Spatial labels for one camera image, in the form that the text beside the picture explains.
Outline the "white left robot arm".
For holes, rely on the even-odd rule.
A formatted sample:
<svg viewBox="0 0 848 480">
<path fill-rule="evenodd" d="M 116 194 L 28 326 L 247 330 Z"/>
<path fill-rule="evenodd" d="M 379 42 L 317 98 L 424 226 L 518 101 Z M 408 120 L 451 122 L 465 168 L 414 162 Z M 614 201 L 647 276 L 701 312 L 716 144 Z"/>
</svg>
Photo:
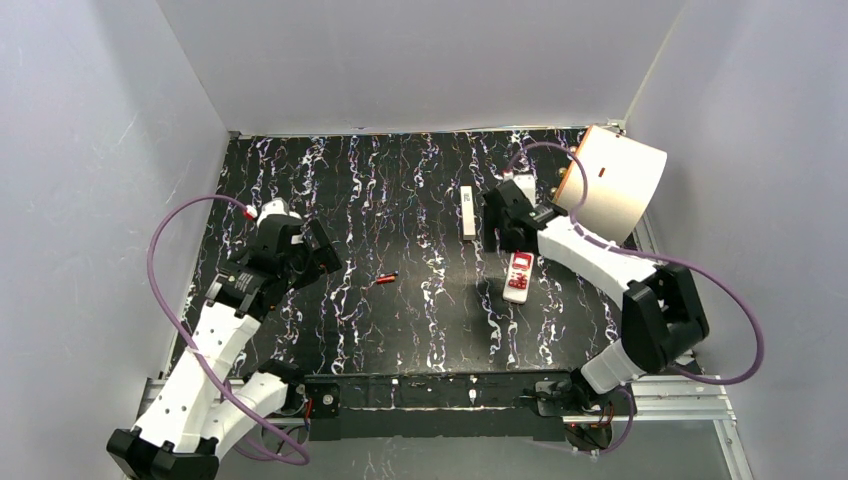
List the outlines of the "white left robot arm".
<svg viewBox="0 0 848 480">
<path fill-rule="evenodd" d="M 270 359 L 238 390 L 226 380 L 237 356 L 292 289 L 340 269 L 317 220 L 296 213 L 251 213 L 254 241 L 218 267 L 194 331 L 178 329 L 186 348 L 165 385 L 107 451 L 130 479 L 213 479 L 222 459 L 257 425 L 281 410 L 305 373 Z"/>
</svg>

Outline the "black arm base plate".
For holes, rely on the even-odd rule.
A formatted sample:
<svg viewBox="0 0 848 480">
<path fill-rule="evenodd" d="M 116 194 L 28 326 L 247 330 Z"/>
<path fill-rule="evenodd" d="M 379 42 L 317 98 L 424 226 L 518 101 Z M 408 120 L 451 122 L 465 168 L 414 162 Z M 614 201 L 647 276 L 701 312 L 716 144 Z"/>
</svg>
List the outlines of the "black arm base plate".
<svg viewBox="0 0 848 480">
<path fill-rule="evenodd" d="M 277 426 L 312 441 L 359 438 L 527 437 L 606 448 L 636 412 L 631 387 L 597 394 L 567 370 L 311 374 L 290 389 Z"/>
</svg>

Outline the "red and white remote control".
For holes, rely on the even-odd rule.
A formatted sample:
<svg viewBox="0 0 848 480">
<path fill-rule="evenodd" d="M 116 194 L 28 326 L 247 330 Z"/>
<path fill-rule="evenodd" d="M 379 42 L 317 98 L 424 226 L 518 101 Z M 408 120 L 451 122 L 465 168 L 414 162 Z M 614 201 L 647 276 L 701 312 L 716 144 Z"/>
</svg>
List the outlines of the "red and white remote control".
<svg viewBox="0 0 848 480">
<path fill-rule="evenodd" d="M 510 256 L 502 297 L 508 303 L 523 305 L 529 294 L 535 256 L 528 252 L 514 252 Z"/>
</svg>

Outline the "long white remote control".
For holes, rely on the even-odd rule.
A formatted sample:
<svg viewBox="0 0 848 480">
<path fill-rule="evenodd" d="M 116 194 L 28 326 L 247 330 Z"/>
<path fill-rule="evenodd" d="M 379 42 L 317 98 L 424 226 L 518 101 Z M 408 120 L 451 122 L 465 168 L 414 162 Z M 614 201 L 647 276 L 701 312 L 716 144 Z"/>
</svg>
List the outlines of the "long white remote control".
<svg viewBox="0 0 848 480">
<path fill-rule="evenodd" d="M 460 187 L 462 239 L 473 241 L 476 238 L 476 217 L 473 188 L 470 185 Z"/>
</svg>

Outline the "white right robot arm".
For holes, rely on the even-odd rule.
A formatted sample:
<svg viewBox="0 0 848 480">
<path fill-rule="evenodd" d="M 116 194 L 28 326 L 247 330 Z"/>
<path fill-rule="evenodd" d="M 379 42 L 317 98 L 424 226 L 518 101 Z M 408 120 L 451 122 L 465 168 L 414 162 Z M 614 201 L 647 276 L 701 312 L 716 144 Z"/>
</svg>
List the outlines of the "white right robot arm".
<svg viewBox="0 0 848 480">
<path fill-rule="evenodd" d="M 512 181 L 483 195 L 484 247 L 532 253 L 599 288 L 619 308 L 619 336 L 542 393 L 589 403 L 646 374 L 657 374 L 704 340 L 709 325 L 691 271 L 622 251 L 559 207 L 535 206 Z"/>
</svg>

